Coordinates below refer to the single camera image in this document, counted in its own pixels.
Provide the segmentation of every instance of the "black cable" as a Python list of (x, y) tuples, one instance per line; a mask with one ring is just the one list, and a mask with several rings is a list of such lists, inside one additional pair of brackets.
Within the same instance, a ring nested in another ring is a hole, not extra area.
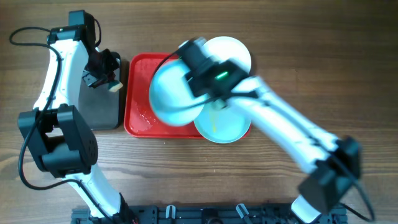
[(54, 82), (53, 82), (53, 84), (52, 84), (52, 87), (51, 87), (51, 90), (50, 90), (50, 93), (49, 93), (49, 97), (48, 97), (48, 99), (47, 99), (47, 102), (46, 102), (46, 104), (45, 104), (45, 106), (44, 106), (42, 112), (41, 112), (41, 113), (39, 114), (39, 116), (36, 118), (34, 124), (32, 125), (32, 128), (31, 128), (31, 129), (29, 130), (29, 132), (27, 133), (27, 136), (26, 136), (26, 138), (25, 138), (25, 140), (24, 140), (24, 143), (22, 144), (21, 151), (20, 151), (20, 153), (19, 153), (19, 159), (18, 159), (18, 173), (19, 173), (19, 177), (21, 178), (22, 183), (24, 183), (24, 185), (25, 185), (26, 187), (28, 187), (28, 188), (30, 188), (30, 189), (33, 189), (33, 190), (48, 190), (48, 189), (52, 189), (52, 188), (54, 188), (54, 187), (57, 187), (57, 186), (59, 186), (59, 185), (66, 184), (66, 183), (69, 183), (69, 182), (76, 183), (76, 184), (84, 191), (84, 193), (87, 195), (87, 197), (89, 198), (89, 200), (94, 204), (94, 206), (99, 210), (99, 212), (101, 212), (101, 214), (102, 214), (107, 220), (109, 220), (110, 222), (115, 223), (114, 220), (112, 220), (112, 219), (105, 213), (105, 211), (100, 207), (100, 205), (99, 205), (98, 203), (96, 203), (95, 199), (90, 195), (90, 193), (87, 191), (87, 189), (85, 188), (85, 186), (84, 186), (80, 181), (78, 181), (78, 180), (68, 179), (68, 180), (63, 180), (63, 181), (60, 181), (60, 182), (57, 182), (57, 183), (55, 183), (55, 184), (48, 185), (48, 186), (45, 186), (45, 187), (38, 187), (38, 186), (34, 186), (34, 185), (30, 184), (30, 183), (27, 181), (27, 179), (25, 178), (23, 164), (24, 164), (24, 156), (25, 156), (26, 147), (27, 147), (28, 142), (30, 141), (30, 138), (32, 137), (33, 132), (34, 132), (35, 129), (38, 127), (40, 121), (42, 120), (42, 118), (43, 118), (45, 112), (48, 110), (48, 108), (49, 108), (49, 106), (50, 106), (50, 104), (51, 104), (51, 102), (52, 102), (52, 100), (53, 100), (53, 98), (54, 98), (54, 93), (55, 93), (55, 90), (56, 90), (56, 87), (57, 87), (57, 83), (58, 83), (59, 78), (60, 78), (61, 67), (62, 67), (62, 58), (61, 58), (61, 55), (59, 54), (59, 52), (58, 52), (55, 48), (53, 48), (53, 47), (51, 47), (51, 46), (49, 46), (49, 45), (47, 45), (47, 44), (41, 44), (41, 43), (18, 43), (18, 42), (14, 42), (14, 41), (12, 40), (12, 38), (13, 38), (18, 32), (23, 31), (23, 30), (29, 30), (29, 29), (42, 30), (42, 31), (50, 32), (50, 30), (45, 29), (45, 28), (41, 28), (41, 27), (23, 27), (23, 28), (20, 28), (20, 29), (15, 30), (15, 31), (10, 35), (10, 37), (9, 37), (10, 43), (13, 44), (13, 45), (17, 45), (17, 46), (38, 46), (38, 47), (45, 47), (45, 48), (48, 48), (48, 49), (52, 50), (52, 51), (55, 53), (55, 55), (57, 56), (57, 62), (58, 62), (58, 64), (57, 64), (57, 71), (56, 71), (56, 73), (55, 73)]
[(152, 78), (155, 76), (156, 72), (159, 70), (159, 68), (168, 60), (170, 59), (173, 55), (175, 55), (177, 51), (169, 54), (168, 56), (166, 56), (166, 58), (163, 58), (163, 60), (156, 66), (154, 74), (152, 75)]
[(246, 93), (230, 93), (228, 95), (223, 95), (223, 96), (215, 96), (215, 97), (211, 97), (207, 100), (204, 100), (200, 103), (195, 103), (193, 105), (189, 105), (189, 106), (184, 106), (184, 107), (171, 107), (171, 106), (167, 106), (167, 105), (162, 105), (162, 111), (167, 111), (167, 112), (178, 112), (178, 111), (183, 111), (183, 110), (189, 110), (192, 108), (195, 108), (197, 106), (201, 106), (201, 105), (205, 105), (207, 103), (211, 103), (214, 102), (216, 100), (227, 100), (228, 98), (231, 97), (248, 97), (248, 98), (255, 98), (257, 96), (256, 91), (250, 91), (250, 92), (246, 92)]
[(101, 26), (100, 26), (100, 22), (98, 22), (98, 20), (97, 20), (97, 19), (94, 19), (94, 21), (97, 23), (97, 26), (98, 26), (98, 32), (99, 32), (98, 41), (97, 41), (97, 43), (95, 43), (95, 47), (98, 47), (98, 46), (100, 46), (100, 43), (101, 43), (102, 32), (101, 32)]
[(346, 205), (344, 203), (340, 203), (340, 205), (345, 207), (345, 209), (347, 209), (348, 211), (352, 212), (354, 215), (356, 215), (360, 219), (362, 219), (364, 221), (367, 221), (367, 222), (374, 222), (374, 220), (370, 220), (368, 217), (363, 216), (362, 214), (360, 214), (359, 212), (357, 212), (356, 210), (354, 210), (350, 206), (348, 206), (348, 205)]

